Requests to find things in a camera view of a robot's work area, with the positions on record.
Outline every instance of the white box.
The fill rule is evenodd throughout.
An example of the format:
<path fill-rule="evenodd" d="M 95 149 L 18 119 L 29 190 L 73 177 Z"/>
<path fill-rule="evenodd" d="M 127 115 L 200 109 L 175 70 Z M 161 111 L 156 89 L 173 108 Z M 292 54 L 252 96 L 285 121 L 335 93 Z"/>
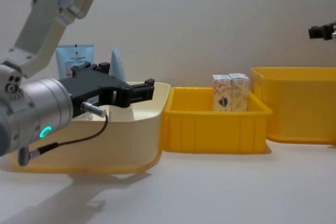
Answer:
<path fill-rule="evenodd" d="M 224 74 L 213 75 L 214 111 L 231 111 L 232 80 Z"/>
<path fill-rule="evenodd" d="M 231 73 L 232 79 L 232 111 L 247 111 L 249 79 L 243 73 Z"/>

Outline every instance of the white wall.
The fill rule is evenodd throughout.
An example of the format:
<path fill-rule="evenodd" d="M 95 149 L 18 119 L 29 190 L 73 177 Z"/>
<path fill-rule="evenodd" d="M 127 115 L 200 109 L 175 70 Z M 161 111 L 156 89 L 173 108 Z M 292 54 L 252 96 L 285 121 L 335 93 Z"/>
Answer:
<path fill-rule="evenodd" d="M 11 47 L 30 0 L 0 0 L 0 49 Z M 62 44 L 94 43 L 97 62 L 122 53 L 128 80 L 210 84 L 254 66 L 335 66 L 336 45 L 307 29 L 336 20 L 336 0 L 95 0 Z M 38 74 L 57 77 L 55 57 Z"/>

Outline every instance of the white tube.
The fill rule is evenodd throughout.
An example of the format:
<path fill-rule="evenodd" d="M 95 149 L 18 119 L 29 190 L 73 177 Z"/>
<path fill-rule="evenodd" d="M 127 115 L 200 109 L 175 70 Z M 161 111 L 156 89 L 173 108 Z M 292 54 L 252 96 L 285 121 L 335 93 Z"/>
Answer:
<path fill-rule="evenodd" d="M 125 71 L 122 65 L 121 56 L 117 48 L 112 47 L 110 75 L 117 77 L 121 81 L 126 82 Z M 109 121 L 112 122 L 127 122 L 134 121 L 133 107 L 120 108 L 116 106 L 109 106 Z"/>

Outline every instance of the yellow storage bin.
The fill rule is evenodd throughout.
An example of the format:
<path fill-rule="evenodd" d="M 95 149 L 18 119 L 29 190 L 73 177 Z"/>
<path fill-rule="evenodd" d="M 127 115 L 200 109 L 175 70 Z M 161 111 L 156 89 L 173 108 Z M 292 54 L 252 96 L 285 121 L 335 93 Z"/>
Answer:
<path fill-rule="evenodd" d="M 263 153 L 271 110 L 252 93 L 248 112 L 212 111 L 212 88 L 172 88 L 164 109 L 163 149 L 186 153 Z"/>
<path fill-rule="evenodd" d="M 268 139 L 336 143 L 336 68 L 252 68 L 252 83 L 274 112 Z"/>
<path fill-rule="evenodd" d="M 162 153 L 162 112 L 169 90 L 170 85 L 156 82 L 153 100 L 132 104 L 134 120 L 109 122 L 98 137 L 59 147 L 32 159 L 28 166 L 18 166 L 17 152 L 14 152 L 10 155 L 12 165 L 17 171 L 39 173 L 125 174 L 147 170 L 159 161 Z M 92 121 L 73 121 L 68 127 L 30 144 L 29 148 L 34 150 L 53 142 L 92 135 L 102 128 L 104 120 L 93 115 Z"/>

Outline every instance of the green led light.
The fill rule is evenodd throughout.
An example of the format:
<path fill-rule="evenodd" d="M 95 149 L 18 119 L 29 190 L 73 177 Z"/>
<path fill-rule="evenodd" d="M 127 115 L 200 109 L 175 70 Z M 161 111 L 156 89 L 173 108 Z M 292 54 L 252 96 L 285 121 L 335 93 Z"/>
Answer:
<path fill-rule="evenodd" d="M 45 137 L 45 136 L 48 134 L 48 131 L 51 131 L 51 127 L 50 127 L 50 126 L 45 127 L 45 128 L 41 131 L 41 133 L 40 133 L 40 138 Z"/>

